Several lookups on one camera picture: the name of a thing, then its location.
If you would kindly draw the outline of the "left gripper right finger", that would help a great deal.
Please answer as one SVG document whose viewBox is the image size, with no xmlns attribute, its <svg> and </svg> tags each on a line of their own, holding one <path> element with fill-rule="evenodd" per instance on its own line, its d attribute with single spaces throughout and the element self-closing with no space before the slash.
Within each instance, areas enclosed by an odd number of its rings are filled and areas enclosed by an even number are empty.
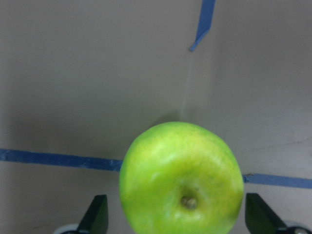
<svg viewBox="0 0 312 234">
<path fill-rule="evenodd" d="M 286 234 L 287 225 L 257 193 L 247 193 L 245 224 L 251 234 Z"/>
</svg>

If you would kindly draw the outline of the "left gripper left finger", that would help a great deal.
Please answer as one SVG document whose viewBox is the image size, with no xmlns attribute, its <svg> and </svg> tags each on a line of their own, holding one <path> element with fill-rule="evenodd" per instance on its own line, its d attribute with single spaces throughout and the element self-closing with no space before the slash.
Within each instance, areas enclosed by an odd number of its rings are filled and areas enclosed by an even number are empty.
<svg viewBox="0 0 312 234">
<path fill-rule="evenodd" d="M 78 225 L 78 234 L 105 234 L 108 230 L 107 195 L 97 195 L 92 200 Z"/>
</svg>

